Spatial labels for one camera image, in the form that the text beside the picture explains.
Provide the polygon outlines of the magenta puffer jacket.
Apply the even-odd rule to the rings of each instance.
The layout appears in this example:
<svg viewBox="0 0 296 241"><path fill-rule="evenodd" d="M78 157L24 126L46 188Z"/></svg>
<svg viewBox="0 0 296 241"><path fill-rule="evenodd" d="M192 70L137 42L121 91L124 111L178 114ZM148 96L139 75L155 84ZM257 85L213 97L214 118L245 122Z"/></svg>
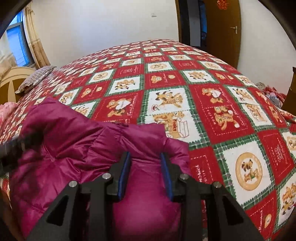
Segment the magenta puffer jacket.
<svg viewBox="0 0 296 241"><path fill-rule="evenodd" d="M168 138L158 124L133 125L90 120L47 98L29 109L21 135L42 131L43 144L26 151L10 173L15 218L27 237L52 201L72 180L95 180L132 157L125 196L113 206L116 240L177 240L181 206L167 197L161 153L188 173L189 145Z"/></svg>

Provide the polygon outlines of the striped pillow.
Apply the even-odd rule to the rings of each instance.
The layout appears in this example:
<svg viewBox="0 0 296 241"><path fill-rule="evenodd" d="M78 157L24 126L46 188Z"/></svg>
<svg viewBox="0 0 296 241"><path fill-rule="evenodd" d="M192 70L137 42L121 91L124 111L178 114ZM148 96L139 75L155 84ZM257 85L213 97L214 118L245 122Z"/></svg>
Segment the striped pillow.
<svg viewBox="0 0 296 241"><path fill-rule="evenodd" d="M36 85L38 85L44 78L46 78L56 66L44 66L34 73L32 73L25 81L18 87L15 91L15 94L28 93L31 91Z"/></svg>

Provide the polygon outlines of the cream wooden headboard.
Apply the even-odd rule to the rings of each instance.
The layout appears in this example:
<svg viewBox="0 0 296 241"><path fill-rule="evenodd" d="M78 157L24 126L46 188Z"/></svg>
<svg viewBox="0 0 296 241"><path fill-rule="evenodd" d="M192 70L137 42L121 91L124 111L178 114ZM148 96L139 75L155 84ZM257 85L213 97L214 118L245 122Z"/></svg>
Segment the cream wooden headboard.
<svg viewBox="0 0 296 241"><path fill-rule="evenodd" d="M24 94L15 94L15 91L35 71L29 67L13 67L1 81L0 104L18 102Z"/></svg>

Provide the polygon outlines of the red door decoration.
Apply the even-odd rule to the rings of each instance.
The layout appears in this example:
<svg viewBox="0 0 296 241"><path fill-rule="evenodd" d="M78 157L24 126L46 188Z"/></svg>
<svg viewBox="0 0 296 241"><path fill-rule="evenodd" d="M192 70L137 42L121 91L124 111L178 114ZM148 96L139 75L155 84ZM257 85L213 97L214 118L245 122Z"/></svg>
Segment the red door decoration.
<svg viewBox="0 0 296 241"><path fill-rule="evenodd" d="M227 10L229 2L227 0L217 0L217 6L220 10Z"/></svg>

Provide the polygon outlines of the pink folded blanket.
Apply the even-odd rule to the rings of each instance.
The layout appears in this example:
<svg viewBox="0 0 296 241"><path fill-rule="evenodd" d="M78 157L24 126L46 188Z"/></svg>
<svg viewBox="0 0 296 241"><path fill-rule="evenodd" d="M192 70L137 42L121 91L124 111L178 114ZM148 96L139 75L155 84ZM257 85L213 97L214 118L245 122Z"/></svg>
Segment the pink folded blanket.
<svg viewBox="0 0 296 241"><path fill-rule="evenodd" d="M6 102L1 104L0 109L0 126L2 126L9 115L18 107L16 102Z"/></svg>

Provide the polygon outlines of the beige floral curtain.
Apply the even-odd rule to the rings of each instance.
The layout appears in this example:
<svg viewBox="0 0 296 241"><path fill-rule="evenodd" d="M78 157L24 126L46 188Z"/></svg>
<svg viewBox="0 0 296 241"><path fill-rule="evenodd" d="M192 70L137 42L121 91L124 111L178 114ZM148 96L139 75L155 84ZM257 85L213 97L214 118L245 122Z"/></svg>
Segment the beige floral curtain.
<svg viewBox="0 0 296 241"><path fill-rule="evenodd" d="M16 59L10 49L7 33L4 32L0 40L0 80L15 66Z"/></svg>
<svg viewBox="0 0 296 241"><path fill-rule="evenodd" d="M24 7L22 14L25 37L36 68L50 66L50 62L35 28L34 11L30 3Z"/></svg>

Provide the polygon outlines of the beige floral curtain right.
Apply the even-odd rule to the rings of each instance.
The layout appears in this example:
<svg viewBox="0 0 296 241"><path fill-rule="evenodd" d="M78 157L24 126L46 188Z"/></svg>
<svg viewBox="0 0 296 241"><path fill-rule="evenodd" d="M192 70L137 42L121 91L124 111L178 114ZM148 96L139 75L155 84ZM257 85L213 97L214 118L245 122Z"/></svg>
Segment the beige floral curtain right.
<svg viewBox="0 0 296 241"><path fill-rule="evenodd" d="M22 14L25 37L36 68L50 66L50 62L35 28L34 11L30 3L24 7Z"/></svg>

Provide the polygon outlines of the window with blue glass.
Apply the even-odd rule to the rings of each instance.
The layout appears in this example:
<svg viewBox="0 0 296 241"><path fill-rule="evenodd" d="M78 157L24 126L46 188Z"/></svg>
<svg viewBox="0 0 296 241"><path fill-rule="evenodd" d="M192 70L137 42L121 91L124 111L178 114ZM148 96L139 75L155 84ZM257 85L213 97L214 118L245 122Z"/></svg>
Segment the window with blue glass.
<svg viewBox="0 0 296 241"><path fill-rule="evenodd" d="M20 11L13 18L6 30L10 50L12 51L16 64L19 67L30 67L34 64L32 54L30 52L25 31L23 28L23 14Z"/></svg>

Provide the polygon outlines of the brown wooden door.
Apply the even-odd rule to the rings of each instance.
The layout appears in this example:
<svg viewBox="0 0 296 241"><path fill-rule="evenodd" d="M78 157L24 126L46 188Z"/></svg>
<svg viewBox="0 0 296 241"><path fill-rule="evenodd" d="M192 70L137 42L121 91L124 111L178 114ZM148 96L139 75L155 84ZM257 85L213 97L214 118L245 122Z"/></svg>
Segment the brown wooden door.
<svg viewBox="0 0 296 241"><path fill-rule="evenodd" d="M227 10L220 10L215 0L205 0L207 19L206 52L234 68L238 66L241 46L241 11L239 0L230 0ZM238 34L230 27L238 26Z"/></svg>

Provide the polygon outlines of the wooden dresser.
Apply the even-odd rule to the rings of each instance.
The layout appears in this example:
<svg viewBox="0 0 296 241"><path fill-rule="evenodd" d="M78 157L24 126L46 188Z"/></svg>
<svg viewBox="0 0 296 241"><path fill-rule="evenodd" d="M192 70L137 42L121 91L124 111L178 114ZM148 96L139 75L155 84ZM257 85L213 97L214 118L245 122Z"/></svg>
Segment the wooden dresser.
<svg viewBox="0 0 296 241"><path fill-rule="evenodd" d="M290 84L287 97L282 105L282 109L291 113L293 115L296 114L296 68L293 67L293 77L292 82Z"/></svg>

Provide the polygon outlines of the red patterned bedspread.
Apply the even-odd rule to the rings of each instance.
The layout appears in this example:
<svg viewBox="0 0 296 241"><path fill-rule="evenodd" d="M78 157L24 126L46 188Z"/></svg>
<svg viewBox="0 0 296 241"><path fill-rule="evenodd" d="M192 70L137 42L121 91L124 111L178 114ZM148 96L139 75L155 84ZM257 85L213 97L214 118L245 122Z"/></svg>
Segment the red patterned bedspread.
<svg viewBox="0 0 296 241"><path fill-rule="evenodd" d="M173 40L116 46L50 73L1 127L21 134L29 109L51 98L90 120L162 125L189 145L189 172L223 184L264 240L295 210L295 116L226 62Z"/></svg>

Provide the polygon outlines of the clothes pile on floor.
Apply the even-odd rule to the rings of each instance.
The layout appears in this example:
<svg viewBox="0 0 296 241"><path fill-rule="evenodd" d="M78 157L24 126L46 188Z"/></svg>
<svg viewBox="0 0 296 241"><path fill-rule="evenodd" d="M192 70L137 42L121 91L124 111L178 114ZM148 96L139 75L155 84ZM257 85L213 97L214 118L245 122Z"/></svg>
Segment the clothes pile on floor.
<svg viewBox="0 0 296 241"><path fill-rule="evenodd" d="M265 85L262 82L255 84L257 88L259 88L266 97L278 108L282 108L283 103L287 97L286 94L278 92L274 87L270 87L269 85Z"/></svg>

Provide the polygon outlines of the beige floral curtain left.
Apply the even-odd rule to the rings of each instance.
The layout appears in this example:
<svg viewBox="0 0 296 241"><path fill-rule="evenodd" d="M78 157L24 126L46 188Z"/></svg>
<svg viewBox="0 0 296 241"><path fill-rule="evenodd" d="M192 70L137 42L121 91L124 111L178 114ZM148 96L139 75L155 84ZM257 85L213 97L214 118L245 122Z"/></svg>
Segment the beige floral curtain left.
<svg viewBox="0 0 296 241"><path fill-rule="evenodd" d="M7 33L4 32L0 40L0 80L15 66L16 59L10 49Z"/></svg>

